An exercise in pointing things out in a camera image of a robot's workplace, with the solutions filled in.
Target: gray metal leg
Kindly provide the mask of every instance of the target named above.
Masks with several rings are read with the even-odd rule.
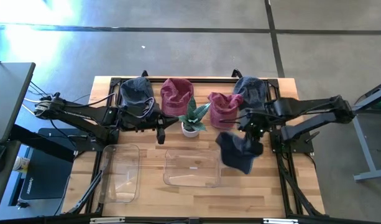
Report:
[[[357,182],[359,180],[367,180],[381,177],[381,170],[375,170],[370,172],[361,173],[359,175],[354,175],[353,178]]]
[[[381,100],[381,90],[378,92],[374,93],[373,95],[370,95],[363,101],[357,103],[354,107],[353,110],[355,112],[364,110],[366,108],[371,107],[375,103],[379,102]],[[364,157],[367,161],[367,164],[369,165],[370,172],[365,172],[361,173],[359,175],[354,175],[353,178],[354,180],[360,181],[360,180],[367,180],[367,179],[373,179],[373,178],[378,178],[381,177],[381,170],[377,170],[374,165],[374,161],[372,160],[371,153],[369,150],[369,147],[367,145],[367,141],[365,140],[365,136],[363,133],[363,130],[360,126],[360,122],[357,118],[357,116],[353,119],[353,124],[356,129],[357,137],[359,138],[360,144],[363,149]]]
[[[356,129],[357,137],[359,137],[360,144],[362,145],[364,157],[369,165],[370,171],[375,171],[374,161],[372,160],[369,147],[367,145],[367,141],[365,140],[365,136],[363,134],[363,130],[360,126],[359,119],[357,116],[353,119],[354,128]]]

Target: wooden tabletop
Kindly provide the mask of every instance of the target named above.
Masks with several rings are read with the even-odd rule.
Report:
[[[108,95],[111,78],[95,77],[90,103]],[[281,96],[298,98],[293,78],[278,78],[278,82]],[[155,99],[160,103],[162,83],[153,83],[152,86]],[[196,102],[201,105],[208,102],[207,96],[212,91],[227,95],[231,94],[234,84],[194,83],[193,86]],[[96,106],[104,105],[105,102],[102,102]],[[296,124],[300,121],[302,121],[302,118],[297,118],[288,122],[288,124]],[[145,131],[144,133],[121,132],[119,144],[131,143],[137,145],[140,149],[138,195],[131,203],[105,204],[103,216],[284,217],[277,162],[270,149],[268,133],[265,133],[261,140],[264,145],[264,153],[254,160],[252,172],[249,175],[222,166],[220,185],[216,188],[178,187],[164,183],[163,167],[167,149],[220,150],[215,143],[220,130],[210,125],[209,113],[203,118],[203,122],[208,131],[200,132],[200,135],[194,139],[184,137],[180,123],[175,123],[165,130],[166,139],[164,145],[157,144],[156,133],[153,131]],[[72,208],[88,188],[95,154],[95,152],[86,152],[74,162],[63,203],[63,212]],[[324,213],[318,180],[312,162],[303,154],[294,154],[293,159],[300,189],[315,208]],[[295,211],[292,191],[289,190],[288,193],[291,207]]]

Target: potted plant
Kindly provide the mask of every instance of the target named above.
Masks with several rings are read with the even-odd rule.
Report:
[[[201,130],[207,131],[201,119],[207,113],[210,104],[207,103],[197,108],[195,98],[191,97],[186,114],[179,116],[179,120],[182,122],[182,131],[186,137],[194,138]]]

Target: red fabric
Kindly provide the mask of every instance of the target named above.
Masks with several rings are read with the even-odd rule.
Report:
[[[243,102],[242,96],[240,94],[226,96],[222,93],[211,93],[208,99],[211,102],[209,112],[211,125],[215,128],[232,128],[234,123],[222,123],[219,120],[237,117],[237,108]]]
[[[167,115],[186,114],[193,96],[193,85],[184,78],[168,78],[161,88],[162,111]]]

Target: black desk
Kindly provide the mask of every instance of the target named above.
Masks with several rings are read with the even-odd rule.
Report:
[[[35,63],[0,63],[0,144],[8,146],[0,172],[0,202],[21,143],[68,162],[74,159],[71,149],[14,124],[34,68]]]

